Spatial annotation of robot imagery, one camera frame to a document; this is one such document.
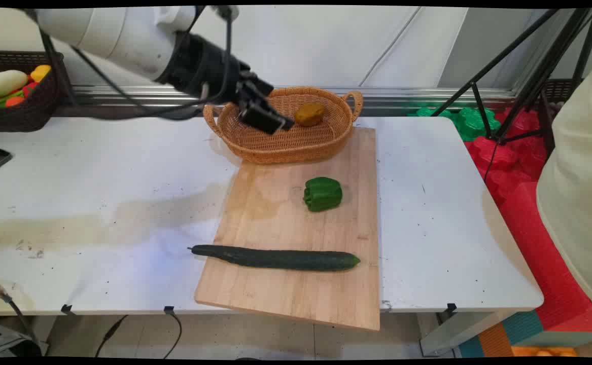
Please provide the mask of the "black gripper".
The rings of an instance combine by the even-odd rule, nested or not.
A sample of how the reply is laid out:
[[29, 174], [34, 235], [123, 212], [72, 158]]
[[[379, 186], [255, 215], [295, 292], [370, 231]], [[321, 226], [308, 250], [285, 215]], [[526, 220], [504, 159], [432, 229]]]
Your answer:
[[266, 99], [273, 85], [250, 71], [231, 51], [231, 31], [226, 33], [225, 48], [198, 34], [178, 31], [168, 64], [156, 81], [208, 103], [233, 102], [238, 105], [240, 121], [257, 131], [269, 135], [289, 131], [293, 119], [278, 113]]

